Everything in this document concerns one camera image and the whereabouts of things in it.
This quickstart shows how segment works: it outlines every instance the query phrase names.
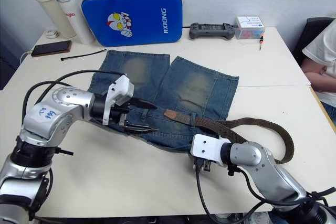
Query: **person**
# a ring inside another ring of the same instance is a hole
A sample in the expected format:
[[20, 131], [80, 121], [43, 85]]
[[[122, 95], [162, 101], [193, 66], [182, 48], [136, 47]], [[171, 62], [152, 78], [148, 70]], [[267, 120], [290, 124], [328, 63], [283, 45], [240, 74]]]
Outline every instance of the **person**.
[[336, 19], [302, 52], [301, 69], [336, 125]]

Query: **white shirt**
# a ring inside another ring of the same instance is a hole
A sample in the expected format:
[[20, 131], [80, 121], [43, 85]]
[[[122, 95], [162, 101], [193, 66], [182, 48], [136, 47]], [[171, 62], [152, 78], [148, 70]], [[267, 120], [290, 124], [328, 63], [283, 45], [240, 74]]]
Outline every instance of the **white shirt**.
[[[336, 19], [302, 52], [316, 63], [327, 67], [323, 75], [336, 79]], [[336, 93], [316, 92], [316, 94], [322, 102], [336, 107]]]

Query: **white table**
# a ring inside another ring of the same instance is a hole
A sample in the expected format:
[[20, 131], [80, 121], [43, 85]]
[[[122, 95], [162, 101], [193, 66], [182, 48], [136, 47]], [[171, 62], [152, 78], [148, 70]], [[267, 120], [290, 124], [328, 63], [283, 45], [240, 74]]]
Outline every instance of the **white table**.
[[[186, 32], [185, 29], [184, 37], [175, 44], [114, 49], [168, 53], [171, 60], [179, 55], [212, 69], [239, 75], [240, 84], [228, 120], [251, 116], [280, 124], [291, 134], [296, 148], [293, 160], [284, 167], [308, 191], [334, 186], [335, 132], [276, 29], [266, 29], [261, 51], [256, 40], [199, 38], [191, 41]], [[50, 40], [42, 38], [38, 43], [47, 41]], [[74, 43], [67, 55], [98, 51], [100, 48], [96, 44], [83, 46]], [[104, 59], [104, 53], [64, 62], [59, 60], [61, 56], [27, 58], [0, 93], [0, 164], [14, 148], [26, 90], [36, 82], [54, 80], [68, 72], [96, 69]], [[274, 70], [269, 71], [269, 66], [276, 67], [271, 67]], [[71, 77], [67, 82], [86, 89], [91, 76]], [[32, 106], [39, 94], [41, 90], [32, 94], [28, 106]], [[275, 157], [282, 157], [284, 145], [275, 133], [256, 126], [240, 126], [235, 131], [250, 141], [265, 145]], [[40, 216], [122, 217], [204, 213], [192, 160], [186, 154], [165, 152], [137, 138], [107, 132], [86, 122], [76, 122], [61, 147], [74, 151], [75, 155], [54, 156], [54, 186], [39, 212]], [[242, 175], [229, 177], [226, 169], [216, 165], [212, 166], [210, 173], [201, 175], [201, 184], [211, 212], [246, 212], [257, 203]], [[336, 195], [327, 196], [327, 199], [331, 205], [336, 205]], [[270, 209], [267, 205], [259, 208]]]

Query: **smartphone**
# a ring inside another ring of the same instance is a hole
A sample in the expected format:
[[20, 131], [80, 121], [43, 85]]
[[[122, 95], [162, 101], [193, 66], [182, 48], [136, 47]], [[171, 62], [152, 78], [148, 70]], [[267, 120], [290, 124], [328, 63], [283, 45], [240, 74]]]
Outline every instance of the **smartphone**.
[[71, 48], [71, 40], [37, 45], [31, 53], [32, 57], [61, 54], [62, 52], [69, 52]]

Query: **black chair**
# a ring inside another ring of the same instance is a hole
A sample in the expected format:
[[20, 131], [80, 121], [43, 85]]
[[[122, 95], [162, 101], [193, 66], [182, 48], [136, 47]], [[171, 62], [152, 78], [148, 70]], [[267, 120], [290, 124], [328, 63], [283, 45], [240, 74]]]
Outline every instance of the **black chair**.
[[306, 26], [292, 53], [299, 65], [301, 65], [305, 58], [305, 55], [302, 53], [303, 48], [311, 43], [333, 20], [334, 18], [307, 18]]

